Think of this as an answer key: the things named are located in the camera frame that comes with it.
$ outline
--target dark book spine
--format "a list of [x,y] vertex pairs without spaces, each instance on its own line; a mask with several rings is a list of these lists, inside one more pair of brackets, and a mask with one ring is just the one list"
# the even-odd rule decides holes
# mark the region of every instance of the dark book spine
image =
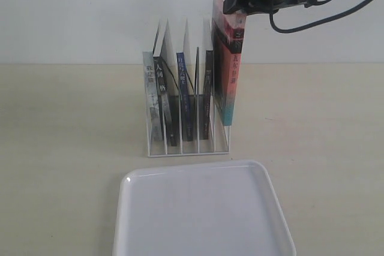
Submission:
[[214,67],[214,52],[206,51],[205,76],[203,86],[203,139],[209,138],[209,115],[211,111],[211,91]]
[[166,72],[164,71],[161,57],[154,57],[154,64],[155,64],[155,72],[156,72],[155,75],[156,75],[157,84],[158,84],[157,86],[158,93],[161,98],[161,106],[163,108],[164,118],[166,121],[166,135],[170,141],[170,145],[177,146],[176,134],[172,124],[172,112],[170,111],[169,95],[167,91],[167,78],[165,75]]
[[184,134],[187,141],[193,141],[193,123],[191,117],[191,104],[188,95],[187,67],[185,65],[184,53],[176,53],[179,72],[179,93],[181,96],[181,121],[183,139]]

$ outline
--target book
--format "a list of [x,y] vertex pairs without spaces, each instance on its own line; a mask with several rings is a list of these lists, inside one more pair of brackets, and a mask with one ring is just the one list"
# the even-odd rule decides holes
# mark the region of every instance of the book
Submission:
[[203,94],[203,109],[201,118],[201,135],[203,139],[209,138],[209,115],[211,111],[211,91],[212,91],[212,79],[213,79],[213,67],[214,67],[214,48],[211,36],[211,24],[209,19],[203,20],[203,65],[200,69],[204,75],[200,79],[200,83],[203,83],[200,93]]
[[247,14],[223,14],[223,0],[213,1],[215,102],[224,126],[232,125]]
[[193,103],[190,101],[190,91],[192,91],[193,87],[187,70],[187,66],[191,63],[187,18],[181,21],[179,33],[176,58],[178,63],[182,139],[183,141],[193,141]]
[[150,121],[148,122],[149,139],[153,141],[163,140],[162,115],[157,94],[155,77],[154,49],[158,37],[159,18],[153,18],[148,25],[148,34],[143,46],[144,81],[146,102],[149,109]]
[[167,142],[171,146],[178,145],[178,101],[171,101],[171,97],[178,97],[176,78],[176,64],[173,57],[170,39],[169,23],[162,19],[154,50],[155,76],[158,94],[164,113]]

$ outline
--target table surface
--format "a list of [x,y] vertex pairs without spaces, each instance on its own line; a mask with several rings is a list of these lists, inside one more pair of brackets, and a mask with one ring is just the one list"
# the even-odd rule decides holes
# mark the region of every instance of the table surface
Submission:
[[231,154],[147,158],[139,65],[0,66],[0,255],[111,255],[137,168],[255,159],[298,255],[383,255],[384,65],[243,65]]

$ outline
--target file organizer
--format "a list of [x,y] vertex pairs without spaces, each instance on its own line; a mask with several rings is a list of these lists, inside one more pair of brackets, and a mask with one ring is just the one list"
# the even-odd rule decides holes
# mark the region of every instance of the file organizer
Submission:
[[[215,87],[215,73],[212,73],[212,84]],[[199,82],[199,73],[197,73],[197,82]],[[181,121],[181,96],[174,96],[171,101],[177,102],[177,108],[179,112],[178,117],[178,145],[171,146],[166,137],[166,127],[164,120],[164,112],[162,111],[162,125],[163,125],[163,141],[153,141],[151,131],[151,114],[146,103],[146,135],[148,145],[148,157],[170,157],[170,156],[198,156],[198,155],[220,155],[228,154],[230,152],[230,130],[231,126],[223,126],[220,115],[218,113],[217,106],[215,104],[215,92],[212,89],[211,94],[211,111],[210,111],[210,127],[209,127],[209,139],[204,140],[200,135],[200,120],[202,117],[203,96],[197,91],[194,95],[190,95],[190,100],[194,103],[194,141],[187,142],[182,139],[182,121]]]

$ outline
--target white plastic tray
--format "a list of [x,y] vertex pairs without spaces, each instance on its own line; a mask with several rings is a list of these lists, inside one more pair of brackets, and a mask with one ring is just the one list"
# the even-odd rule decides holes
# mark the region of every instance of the white plastic tray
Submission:
[[114,256],[295,256],[265,168],[230,161],[136,170],[121,183]]

